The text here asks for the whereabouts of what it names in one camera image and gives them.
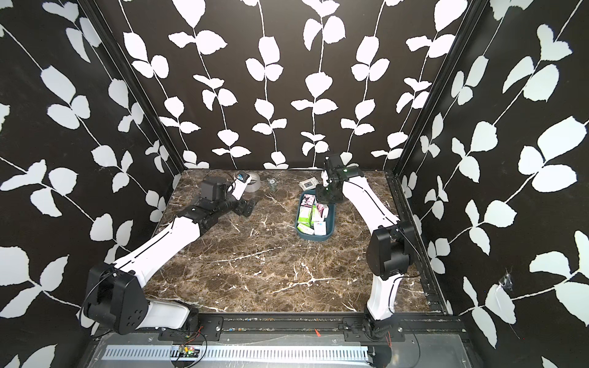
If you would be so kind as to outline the pink Kuromi tissue pack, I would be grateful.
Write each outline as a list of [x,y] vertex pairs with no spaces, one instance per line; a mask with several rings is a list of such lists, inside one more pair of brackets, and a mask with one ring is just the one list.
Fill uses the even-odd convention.
[[311,193],[304,193],[301,200],[301,206],[312,208],[316,203],[316,196]]
[[317,204],[316,205],[316,213],[314,216],[317,218],[318,221],[324,221],[328,217],[329,213],[329,206],[324,204]]

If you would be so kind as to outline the green tissue pack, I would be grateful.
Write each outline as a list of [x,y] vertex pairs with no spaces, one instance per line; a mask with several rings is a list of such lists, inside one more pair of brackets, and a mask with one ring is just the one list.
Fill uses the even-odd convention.
[[305,223],[299,223],[297,225],[297,230],[299,230],[301,233],[306,234],[306,235],[310,235],[310,236],[314,235],[314,229],[310,225],[307,225]]
[[312,213],[313,208],[307,206],[300,206],[298,209],[298,223],[310,226],[312,223]]
[[314,234],[316,236],[326,236],[327,223],[326,222],[314,222],[313,229],[314,229]]

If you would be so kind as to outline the green tissue pack front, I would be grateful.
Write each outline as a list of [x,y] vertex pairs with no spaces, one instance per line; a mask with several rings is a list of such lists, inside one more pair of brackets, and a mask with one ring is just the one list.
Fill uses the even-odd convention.
[[297,225],[297,230],[299,230],[301,233],[306,234],[306,235],[310,235],[310,236],[314,235],[314,229],[310,225],[307,225],[305,223],[299,223]]

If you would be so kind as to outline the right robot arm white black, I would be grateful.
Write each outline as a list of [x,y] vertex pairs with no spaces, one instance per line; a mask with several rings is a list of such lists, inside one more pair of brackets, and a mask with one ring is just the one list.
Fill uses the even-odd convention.
[[367,309],[373,320],[388,319],[394,314],[400,282],[417,255],[406,224],[380,201],[364,173],[344,165],[339,155],[325,157],[321,178],[322,184],[316,188],[318,201],[332,204],[348,200],[371,232],[366,260],[373,281]]

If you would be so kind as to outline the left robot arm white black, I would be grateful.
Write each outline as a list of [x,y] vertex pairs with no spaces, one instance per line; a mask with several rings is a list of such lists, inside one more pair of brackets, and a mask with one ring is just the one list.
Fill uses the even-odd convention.
[[227,213],[248,217],[255,203],[243,199],[252,178],[239,172],[202,181],[201,195],[156,236],[111,263],[95,265],[87,279],[81,315],[120,335],[143,328],[195,331],[198,311],[183,303],[149,300],[147,282],[179,251],[195,242]]

